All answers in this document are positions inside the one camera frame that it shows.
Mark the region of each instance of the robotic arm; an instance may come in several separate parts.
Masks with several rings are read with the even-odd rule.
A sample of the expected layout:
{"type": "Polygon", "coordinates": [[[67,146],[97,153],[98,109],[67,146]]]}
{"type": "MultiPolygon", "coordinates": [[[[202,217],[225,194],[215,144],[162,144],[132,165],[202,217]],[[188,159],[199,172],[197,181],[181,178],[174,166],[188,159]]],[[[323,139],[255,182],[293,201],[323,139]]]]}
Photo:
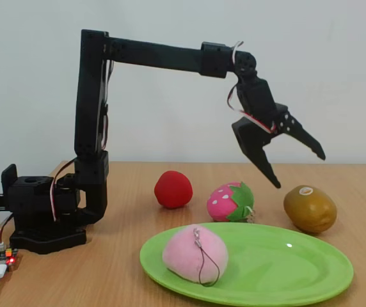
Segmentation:
{"type": "Polygon", "coordinates": [[[51,177],[18,177],[14,164],[1,175],[0,210],[14,215],[14,248],[50,253],[86,242],[81,226],[96,223],[107,205],[109,173],[107,139],[107,82],[114,62],[196,72],[207,77],[238,77],[237,95],[244,115],[232,124],[243,154],[277,188],[281,185],[263,147],[282,133],[306,144],[320,159],[321,145],[277,104],[267,81],[257,77],[255,58],[226,45],[204,42],[200,50],[111,38],[109,33],[82,30],[76,102],[75,173],[57,181],[51,177]],[[79,191],[86,193],[86,207],[78,208],[79,191]],[[50,195],[56,209],[52,218],[50,195]]]}
{"type": "Polygon", "coordinates": [[[106,32],[84,30],[76,107],[76,166],[81,167],[81,161],[88,157],[97,159],[101,154],[102,123],[107,114],[108,61],[196,72],[217,78],[225,78],[227,72],[233,72],[239,79],[237,95],[245,114],[252,114],[265,127],[272,128],[266,132],[247,116],[232,125],[234,134],[243,154],[277,188],[281,185],[263,150],[271,139],[286,133],[310,147],[320,159],[325,159],[319,142],[292,117],[287,106],[274,102],[267,81],[257,77],[255,58],[250,53],[237,51],[235,61],[232,61],[232,54],[232,48],[216,43],[203,43],[202,48],[196,50],[110,38],[106,32]]]}

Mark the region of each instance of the wooden table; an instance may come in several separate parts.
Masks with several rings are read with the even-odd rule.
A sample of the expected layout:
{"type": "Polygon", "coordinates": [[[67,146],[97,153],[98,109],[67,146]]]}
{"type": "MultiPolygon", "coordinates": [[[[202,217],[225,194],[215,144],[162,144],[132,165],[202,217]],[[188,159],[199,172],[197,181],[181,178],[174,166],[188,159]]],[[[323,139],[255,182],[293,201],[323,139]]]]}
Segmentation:
{"type": "MultiPolygon", "coordinates": [[[[275,189],[252,164],[113,162],[104,218],[87,227],[88,243],[37,255],[20,251],[18,268],[0,282],[0,306],[216,306],[174,294],[148,278],[139,264],[142,244],[169,228],[211,221],[205,202],[218,185],[242,180],[255,194],[257,223],[295,230],[283,198],[300,184],[326,191],[338,206],[335,225],[319,236],[352,261],[355,277],[338,297],[315,306],[366,306],[366,165],[277,164],[275,189]],[[183,172],[194,196],[183,209],[162,209],[153,189],[169,169],[183,172]]],[[[10,222],[4,238],[13,231],[10,222]]]]}

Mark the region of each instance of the oval plate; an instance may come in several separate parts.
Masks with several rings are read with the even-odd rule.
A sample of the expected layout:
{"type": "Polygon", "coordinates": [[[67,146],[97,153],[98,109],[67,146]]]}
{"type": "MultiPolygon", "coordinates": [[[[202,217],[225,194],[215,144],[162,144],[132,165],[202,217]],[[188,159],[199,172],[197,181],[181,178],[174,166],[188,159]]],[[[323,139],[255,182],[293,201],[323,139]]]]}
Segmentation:
{"type": "Polygon", "coordinates": [[[284,228],[248,223],[204,223],[226,243],[229,260],[213,287],[186,281],[162,261],[167,241],[185,226],[149,239],[140,251],[145,272],[170,290],[231,306],[302,306],[325,301],[352,282],[349,259],[332,245],[284,228]]]}

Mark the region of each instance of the red clay ball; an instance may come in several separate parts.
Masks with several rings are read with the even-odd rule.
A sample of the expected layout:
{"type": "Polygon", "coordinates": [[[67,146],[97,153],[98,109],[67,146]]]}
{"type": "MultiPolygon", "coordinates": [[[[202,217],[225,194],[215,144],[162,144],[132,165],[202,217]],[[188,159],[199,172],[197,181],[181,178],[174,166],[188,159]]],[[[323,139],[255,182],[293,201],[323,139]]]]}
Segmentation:
{"type": "Polygon", "coordinates": [[[178,171],[167,171],[155,185],[155,196],[162,206],[175,209],[186,205],[193,197],[189,179],[178,171]]]}

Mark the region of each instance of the pink plush toy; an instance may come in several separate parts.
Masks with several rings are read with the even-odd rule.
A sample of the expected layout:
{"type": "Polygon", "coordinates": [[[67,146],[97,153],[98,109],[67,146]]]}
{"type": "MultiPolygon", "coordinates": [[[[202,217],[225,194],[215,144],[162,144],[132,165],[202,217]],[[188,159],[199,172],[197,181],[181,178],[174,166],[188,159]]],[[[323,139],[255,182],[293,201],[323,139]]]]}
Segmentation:
{"type": "Polygon", "coordinates": [[[204,265],[200,279],[202,283],[213,283],[222,277],[228,262],[226,244],[221,238],[209,229],[200,225],[189,225],[177,232],[163,250],[163,262],[169,270],[182,278],[199,283],[200,268],[203,263],[202,251],[196,245],[194,230],[198,230],[198,239],[203,250],[217,264],[204,255],[204,265]]]}
{"type": "Polygon", "coordinates": [[[217,188],[207,200],[207,211],[214,221],[253,220],[254,196],[244,182],[231,182],[217,188]]]}

